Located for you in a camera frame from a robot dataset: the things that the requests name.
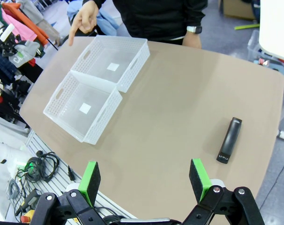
cardboard box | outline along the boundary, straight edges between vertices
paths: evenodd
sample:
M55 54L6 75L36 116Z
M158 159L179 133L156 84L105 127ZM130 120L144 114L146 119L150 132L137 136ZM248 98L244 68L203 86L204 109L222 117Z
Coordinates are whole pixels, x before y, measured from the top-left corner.
M223 0L223 14L247 20L255 20L251 4L242 2L242 0Z

beige tabletop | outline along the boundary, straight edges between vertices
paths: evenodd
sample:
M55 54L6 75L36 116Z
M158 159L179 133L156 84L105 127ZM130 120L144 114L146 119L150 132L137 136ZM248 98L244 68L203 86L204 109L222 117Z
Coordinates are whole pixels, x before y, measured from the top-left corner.
M43 109L91 37L67 44L44 70L21 116L76 172L96 160L100 191L138 218L183 221L196 204L188 177L201 158L229 190L263 181L280 119L284 78L227 55L148 42L150 57L94 146L80 143ZM216 161L232 117L243 120L227 165ZM223 224L224 218L212 224Z

person's hand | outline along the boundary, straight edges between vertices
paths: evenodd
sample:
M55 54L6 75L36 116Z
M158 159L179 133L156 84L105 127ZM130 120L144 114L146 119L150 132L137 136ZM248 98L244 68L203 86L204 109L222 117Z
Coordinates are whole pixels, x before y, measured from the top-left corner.
M200 48L200 49L202 48L202 42L200 41L199 35L189 31L187 31L184 37L183 45L193 48Z
M71 25L69 32L69 46L73 44L73 39L77 29L80 29L83 33L88 33L96 26L96 16L98 14L98 7L92 0L87 1L80 11L76 14Z

clear plastic container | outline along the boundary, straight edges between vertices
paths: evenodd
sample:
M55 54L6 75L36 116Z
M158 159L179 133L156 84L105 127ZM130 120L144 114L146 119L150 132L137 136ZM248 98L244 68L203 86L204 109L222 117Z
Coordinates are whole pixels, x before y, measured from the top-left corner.
M266 60L275 60L275 61L280 62L284 66L284 63L278 60L277 57L269 55L261 49L261 46L259 44L259 35L260 35L260 32L258 30L254 30L251 35L251 38L248 41L247 60L250 62L254 62L255 60L258 60L259 58L266 59Z
M96 144L122 96L91 76L69 72L43 113L80 142Z
M71 71L90 75L98 83L127 92L149 55L146 39L98 35Z

black sleeve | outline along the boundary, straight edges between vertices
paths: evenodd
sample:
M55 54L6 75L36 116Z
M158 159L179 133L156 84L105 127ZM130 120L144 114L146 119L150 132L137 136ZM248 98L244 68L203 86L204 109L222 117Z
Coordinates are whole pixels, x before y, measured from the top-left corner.
M187 26L200 26L205 14L202 12L208 6L208 0L184 0Z
M82 4L85 4L87 1L94 1L98 9L100 9L101 5L105 2L105 0L83 0Z

